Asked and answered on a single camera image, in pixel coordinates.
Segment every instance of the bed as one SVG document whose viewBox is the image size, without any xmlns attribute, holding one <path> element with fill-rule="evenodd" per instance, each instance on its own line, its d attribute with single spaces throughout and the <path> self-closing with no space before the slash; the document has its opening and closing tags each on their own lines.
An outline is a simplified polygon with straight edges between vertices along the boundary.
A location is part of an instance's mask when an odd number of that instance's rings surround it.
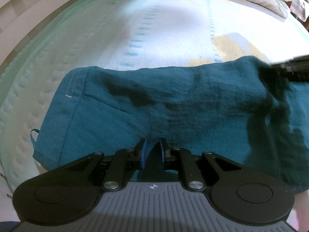
<svg viewBox="0 0 309 232">
<path fill-rule="evenodd" d="M 283 19 L 245 0 L 77 1 L 0 75 L 0 221 L 19 221 L 12 193 L 44 172 L 32 157 L 30 130 L 41 126 L 70 70 L 199 66 L 245 55 L 272 63 L 308 54 L 309 33 L 291 14 Z M 297 219 L 306 219 L 309 194 L 296 201 L 289 222 L 305 232 Z"/>
</svg>

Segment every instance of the folded garment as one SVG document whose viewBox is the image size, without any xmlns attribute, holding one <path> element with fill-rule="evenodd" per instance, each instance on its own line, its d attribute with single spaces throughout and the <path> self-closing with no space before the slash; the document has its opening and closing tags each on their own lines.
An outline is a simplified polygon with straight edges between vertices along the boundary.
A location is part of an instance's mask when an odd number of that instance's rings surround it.
<svg viewBox="0 0 309 232">
<path fill-rule="evenodd" d="M 60 83 L 32 139 L 33 157 L 51 170 L 164 137 L 172 147 L 261 170 L 299 193 L 309 189 L 308 104 L 307 84 L 288 83 L 253 56 L 197 67 L 78 68 Z"/>
</svg>

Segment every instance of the crosshair symbol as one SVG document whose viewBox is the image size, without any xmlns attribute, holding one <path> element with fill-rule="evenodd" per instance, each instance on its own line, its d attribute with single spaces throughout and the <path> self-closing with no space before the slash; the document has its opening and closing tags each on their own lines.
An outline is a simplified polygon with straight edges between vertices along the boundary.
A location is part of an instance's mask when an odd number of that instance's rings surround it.
<svg viewBox="0 0 309 232">
<path fill-rule="evenodd" d="M 157 186 L 156 184 L 152 184 L 152 185 L 150 185 L 149 186 L 151 189 L 153 189 L 153 190 L 155 190 L 157 187 L 159 187 L 159 186 Z"/>
</svg>

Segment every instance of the gray ribbed plate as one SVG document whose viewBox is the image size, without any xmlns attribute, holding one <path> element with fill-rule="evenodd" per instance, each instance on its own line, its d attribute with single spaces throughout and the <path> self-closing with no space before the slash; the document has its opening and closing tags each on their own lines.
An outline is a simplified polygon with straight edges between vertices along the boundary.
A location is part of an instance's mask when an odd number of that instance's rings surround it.
<svg viewBox="0 0 309 232">
<path fill-rule="evenodd" d="M 292 232 L 285 222 L 253 227 L 217 213 L 202 193 L 180 183 L 135 183 L 105 193 L 88 215 L 70 224 L 44 227 L 21 223 L 14 232 Z"/>
</svg>

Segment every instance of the mattress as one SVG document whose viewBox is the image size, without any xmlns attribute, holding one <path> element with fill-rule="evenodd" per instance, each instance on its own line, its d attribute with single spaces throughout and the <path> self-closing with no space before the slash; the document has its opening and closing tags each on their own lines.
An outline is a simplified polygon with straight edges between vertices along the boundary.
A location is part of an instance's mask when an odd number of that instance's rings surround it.
<svg viewBox="0 0 309 232">
<path fill-rule="evenodd" d="M 40 173 L 30 130 L 40 128 L 74 68 L 197 66 L 244 55 L 278 62 L 308 54 L 309 33 L 293 16 L 285 20 L 245 0 L 80 0 L 0 75 L 0 159 L 10 191 Z"/>
</svg>

